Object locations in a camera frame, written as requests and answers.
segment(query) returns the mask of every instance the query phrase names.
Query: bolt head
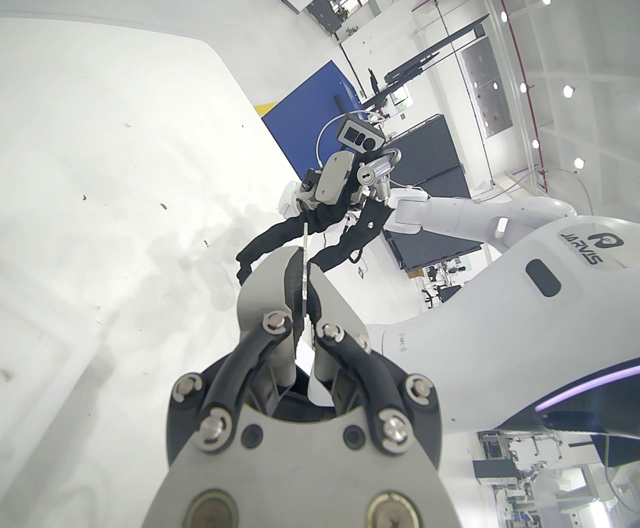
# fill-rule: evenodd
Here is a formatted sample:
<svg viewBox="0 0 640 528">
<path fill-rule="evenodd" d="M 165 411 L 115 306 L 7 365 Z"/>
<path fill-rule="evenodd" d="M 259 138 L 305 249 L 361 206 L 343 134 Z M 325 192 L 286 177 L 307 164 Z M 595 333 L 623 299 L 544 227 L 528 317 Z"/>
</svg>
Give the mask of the bolt head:
<svg viewBox="0 0 640 528">
<path fill-rule="evenodd" d="M 215 442 L 225 430 L 225 421 L 222 418 L 207 416 L 200 424 L 200 436 L 205 442 Z"/>
<path fill-rule="evenodd" d="M 426 398 L 431 393 L 431 386 L 426 380 L 415 380 L 413 382 L 413 391 L 423 398 Z"/>
<path fill-rule="evenodd" d="M 404 442 L 406 438 L 406 424 L 398 417 L 392 417 L 385 421 L 382 430 L 389 440 L 397 444 Z"/>
<path fill-rule="evenodd" d="M 193 389 L 196 387 L 195 381 L 192 378 L 184 378 L 180 380 L 178 383 L 178 387 L 176 388 L 176 392 L 178 394 L 182 394 L 183 396 L 188 396 L 193 392 Z"/>
<path fill-rule="evenodd" d="M 267 326 L 272 330 L 277 330 L 284 326 L 284 316 L 282 314 L 271 314 L 267 321 Z"/>
<path fill-rule="evenodd" d="M 333 339 L 336 343 L 342 341 L 342 338 L 344 337 L 342 329 L 337 324 L 327 323 L 322 327 L 322 329 L 324 336 L 329 339 Z"/>
</svg>

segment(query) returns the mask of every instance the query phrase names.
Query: white floor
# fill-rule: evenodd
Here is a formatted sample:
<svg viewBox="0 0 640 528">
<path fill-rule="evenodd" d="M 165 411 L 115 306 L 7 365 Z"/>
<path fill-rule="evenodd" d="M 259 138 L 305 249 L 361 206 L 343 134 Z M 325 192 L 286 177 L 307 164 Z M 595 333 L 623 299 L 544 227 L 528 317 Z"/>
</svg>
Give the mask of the white floor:
<svg viewBox="0 0 640 528">
<path fill-rule="evenodd" d="M 93 356 L 0 525 L 137 527 L 166 474 L 170 387 L 237 343 L 234 256 L 280 219 L 295 175 L 202 42 L 9 18 L 0 33 L 0 454 L 34 442 L 11 432 L 48 425 L 52 380 L 72 385 L 67 360 Z M 367 249 L 364 279 L 330 275 L 368 323 L 419 311 L 385 251 Z"/>
</svg>

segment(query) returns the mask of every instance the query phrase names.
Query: metal rod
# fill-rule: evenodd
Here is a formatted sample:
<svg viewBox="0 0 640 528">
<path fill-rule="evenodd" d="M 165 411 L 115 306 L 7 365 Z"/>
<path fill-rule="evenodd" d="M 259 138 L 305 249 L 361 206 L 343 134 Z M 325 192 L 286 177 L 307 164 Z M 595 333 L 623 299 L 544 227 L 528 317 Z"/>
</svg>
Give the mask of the metal rod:
<svg viewBox="0 0 640 528">
<path fill-rule="evenodd" d="M 529 109 L 531 110 L 531 120 L 533 121 L 533 131 L 536 134 L 536 139 L 540 140 L 540 135 L 538 134 L 538 125 L 536 124 L 536 115 L 533 111 L 533 102 L 531 101 L 531 93 L 529 91 L 529 83 L 527 82 L 527 75 L 524 72 L 524 64 L 522 63 L 522 57 L 520 56 L 520 48 L 518 47 L 518 42 L 516 41 L 516 34 L 513 32 L 513 26 L 511 25 L 511 18 L 509 17 L 509 12 L 507 11 L 507 6 L 504 3 L 504 0 L 500 0 L 502 4 L 502 9 L 505 13 L 507 13 L 507 24 L 509 25 L 509 31 L 511 32 L 511 39 L 513 40 L 513 46 L 516 49 L 516 55 L 518 56 L 518 62 L 520 63 L 520 71 L 522 73 L 522 80 L 527 86 L 527 100 L 529 101 Z M 545 170 L 545 162 L 542 159 L 542 147 L 538 146 L 538 156 L 540 157 L 540 174 L 542 174 L 542 179 L 544 180 L 544 185 L 542 186 L 546 193 L 549 192 L 548 184 L 547 184 L 547 171 Z"/>
<path fill-rule="evenodd" d="M 447 32 L 447 35 L 449 35 L 449 28 L 447 28 L 447 24 L 444 21 L 444 17 L 442 16 L 442 12 L 440 11 L 440 5 L 438 4 L 438 0 L 435 0 L 435 4 L 436 4 L 436 9 L 438 10 L 438 14 L 440 16 L 440 20 L 442 20 L 442 25 L 444 26 L 444 30 Z M 460 75 L 462 76 L 462 80 L 463 80 L 463 82 L 465 84 L 465 89 L 467 91 L 467 96 L 469 97 L 469 104 L 471 105 L 471 110 L 474 113 L 474 118 L 476 120 L 476 127 L 478 129 L 478 135 L 480 135 L 480 141 L 482 143 L 482 149 L 484 151 L 484 158 L 486 159 L 486 166 L 487 166 L 487 169 L 489 169 L 489 181 L 491 182 L 491 185 L 493 187 L 495 185 L 495 182 L 493 181 L 493 171 L 491 170 L 491 163 L 489 162 L 489 155 L 487 154 L 487 151 L 486 151 L 486 144 L 484 143 L 484 134 L 482 132 L 482 128 L 480 128 L 480 121 L 478 121 L 478 115 L 476 113 L 476 107 L 474 106 L 473 99 L 471 97 L 471 92 L 469 91 L 469 87 L 467 85 L 467 79 L 465 77 L 464 71 L 462 71 L 462 64 L 460 64 L 460 59 L 458 58 L 458 53 L 456 52 L 456 48 L 453 46 L 453 43 L 451 44 L 451 47 L 453 49 L 453 54 L 456 57 L 456 62 L 458 63 L 458 68 L 460 70 Z"/>
</svg>

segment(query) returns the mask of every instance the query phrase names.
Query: black cloth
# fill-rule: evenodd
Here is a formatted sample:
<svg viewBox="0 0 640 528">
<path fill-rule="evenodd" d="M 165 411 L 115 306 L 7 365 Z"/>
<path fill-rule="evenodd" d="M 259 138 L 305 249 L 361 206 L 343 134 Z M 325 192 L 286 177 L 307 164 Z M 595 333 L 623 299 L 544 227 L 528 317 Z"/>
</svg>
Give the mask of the black cloth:
<svg viewBox="0 0 640 528">
<path fill-rule="evenodd" d="M 374 159 L 379 158 L 380 155 L 381 155 L 380 150 L 373 150 L 371 152 L 367 152 L 366 154 L 356 155 L 347 183 L 344 186 L 344 189 L 340 194 L 340 198 L 338 199 L 335 205 L 319 204 L 313 211 L 303 211 L 298 216 L 295 216 L 293 218 L 288 218 L 284 222 L 280 222 L 279 224 L 271 226 L 264 233 L 259 234 L 256 238 L 254 238 L 251 242 L 249 242 L 247 246 L 236 255 L 236 260 L 240 263 L 240 271 L 238 272 L 236 277 L 240 281 L 240 284 L 243 284 L 244 281 L 247 279 L 247 277 L 251 275 L 251 272 L 252 272 L 251 264 L 253 264 L 261 256 L 263 256 L 265 253 L 271 253 L 273 250 L 281 247 L 287 242 L 295 240 L 296 238 L 300 238 L 304 234 L 305 222 L 308 223 L 308 233 L 311 235 L 313 233 L 321 233 L 325 231 L 329 226 L 332 226 L 333 224 L 338 223 L 340 220 L 342 220 L 344 218 L 344 215 L 347 214 L 347 211 L 349 210 L 349 206 L 351 205 L 351 195 L 360 186 L 360 184 L 358 183 L 358 177 L 357 177 L 360 163 L 369 163 L 370 161 L 373 161 Z M 377 216 L 377 215 L 374 215 L 374 209 L 378 211 L 378 214 L 380 213 L 377 208 L 370 208 L 370 213 L 369 213 L 370 216 L 372 215 Z M 387 218 L 390 216 L 390 214 L 391 214 L 391 210 L 389 209 Z M 314 259 L 317 259 L 319 255 L 321 255 L 319 257 L 319 261 L 322 263 L 322 266 L 318 262 L 316 262 L 316 264 L 318 264 L 323 269 L 323 271 L 326 271 L 323 266 L 327 267 L 327 269 L 334 268 L 335 266 L 337 266 L 338 264 L 346 260 L 349 254 L 351 254 L 351 252 L 357 249 L 360 249 L 361 247 L 364 247 L 371 240 L 373 240 L 373 238 L 375 238 L 375 236 L 378 233 L 380 233 L 380 230 L 382 229 L 382 224 L 384 224 L 384 221 L 381 223 L 379 228 L 377 225 L 379 220 L 377 220 L 377 218 L 372 217 L 371 220 L 367 220 L 367 222 L 369 221 L 376 222 L 376 228 L 373 229 L 373 231 L 377 230 L 377 233 L 375 233 L 373 237 L 368 239 L 368 235 L 371 234 L 368 231 L 371 231 L 371 230 L 358 228 L 356 232 L 358 232 L 363 237 L 363 240 L 367 239 L 366 242 L 362 243 L 357 247 L 353 247 L 354 246 L 353 239 L 356 236 L 356 232 L 353 232 L 353 234 L 347 237 L 345 245 L 341 246 L 341 248 L 337 250 L 335 249 L 331 250 L 330 252 L 324 255 L 321 255 L 321 253 L 325 250 L 319 252 L 314 257 Z M 342 258 L 344 251 L 346 251 L 347 246 L 353 247 L 353 249 L 350 249 L 346 253 L 346 255 L 344 255 L 344 258 Z M 331 246 L 329 248 L 326 248 L 326 250 L 329 250 L 335 247 L 336 246 Z"/>
<path fill-rule="evenodd" d="M 342 264 L 354 251 L 362 249 L 380 234 L 391 212 L 392 209 L 385 204 L 367 200 L 360 218 L 340 237 L 340 242 L 319 251 L 315 257 L 309 259 L 310 262 L 317 264 L 322 271 Z"/>
</svg>

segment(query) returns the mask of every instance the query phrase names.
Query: white cable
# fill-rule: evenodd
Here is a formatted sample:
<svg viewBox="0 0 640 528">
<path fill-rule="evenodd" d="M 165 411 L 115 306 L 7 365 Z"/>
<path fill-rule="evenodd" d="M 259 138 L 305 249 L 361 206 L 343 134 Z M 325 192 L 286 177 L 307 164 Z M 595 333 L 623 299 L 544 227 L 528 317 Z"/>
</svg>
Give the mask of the white cable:
<svg viewBox="0 0 640 528">
<path fill-rule="evenodd" d="M 377 114 L 375 112 L 372 112 L 370 110 L 353 110 L 351 112 L 347 112 L 346 114 L 340 114 L 337 115 L 336 117 L 334 117 L 333 119 L 329 120 L 329 122 L 327 122 L 324 127 L 322 127 L 322 129 L 320 130 L 320 133 L 318 134 L 318 137 L 316 139 L 316 161 L 318 162 L 318 167 L 322 168 L 323 167 L 323 163 L 322 161 L 320 161 L 320 138 L 322 137 L 322 134 L 324 134 L 324 131 L 326 130 L 326 128 L 331 124 L 336 122 L 338 119 L 346 116 L 347 114 L 367 114 L 369 116 L 374 116 L 377 119 L 375 121 L 373 121 L 373 123 L 384 123 L 386 121 L 385 118 L 383 118 L 380 114 Z"/>
<path fill-rule="evenodd" d="M 531 176 L 534 172 L 538 172 L 538 171 L 537 170 L 533 170 L 531 172 L 527 172 L 522 178 L 520 178 L 517 182 L 515 182 L 511 187 L 508 187 L 507 189 L 504 189 L 503 191 L 501 191 L 500 193 L 498 193 L 496 195 L 489 196 L 488 198 L 485 198 L 484 200 L 478 200 L 478 202 L 480 204 L 483 204 L 484 202 L 488 202 L 489 200 L 493 200 L 494 198 L 497 198 L 498 196 L 502 196 L 504 193 L 507 193 L 508 191 L 511 191 L 516 185 L 521 183 L 525 178 Z"/>
</svg>

